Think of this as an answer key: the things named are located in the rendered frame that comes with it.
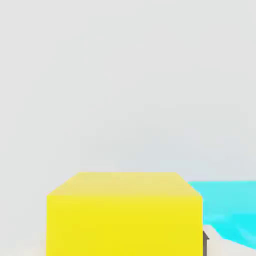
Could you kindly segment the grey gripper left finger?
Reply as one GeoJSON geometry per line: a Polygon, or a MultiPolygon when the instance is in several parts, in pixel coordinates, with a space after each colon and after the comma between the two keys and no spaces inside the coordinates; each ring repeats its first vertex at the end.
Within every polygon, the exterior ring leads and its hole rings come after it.
{"type": "Polygon", "coordinates": [[[0,256],[46,256],[46,233],[0,233],[0,256]]]}

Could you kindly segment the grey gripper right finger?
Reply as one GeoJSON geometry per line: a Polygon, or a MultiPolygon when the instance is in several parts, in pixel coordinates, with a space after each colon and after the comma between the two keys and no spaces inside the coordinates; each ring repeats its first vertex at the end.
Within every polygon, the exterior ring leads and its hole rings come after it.
{"type": "Polygon", "coordinates": [[[256,249],[224,239],[209,224],[203,226],[208,239],[203,245],[203,256],[256,256],[256,249]]]}

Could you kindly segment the small yellow cube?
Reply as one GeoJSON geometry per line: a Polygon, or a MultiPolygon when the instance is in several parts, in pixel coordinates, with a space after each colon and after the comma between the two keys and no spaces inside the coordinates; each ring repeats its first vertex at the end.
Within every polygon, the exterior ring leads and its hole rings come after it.
{"type": "Polygon", "coordinates": [[[203,256],[203,199],[175,172],[80,172],[46,198],[46,256],[203,256]]]}

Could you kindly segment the large cyan box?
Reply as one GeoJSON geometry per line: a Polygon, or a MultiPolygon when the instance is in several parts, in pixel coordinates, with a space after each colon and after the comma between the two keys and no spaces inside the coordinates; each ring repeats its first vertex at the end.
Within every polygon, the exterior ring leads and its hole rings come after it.
{"type": "Polygon", "coordinates": [[[203,223],[256,249],[256,181],[190,181],[203,198],[203,223]]]}

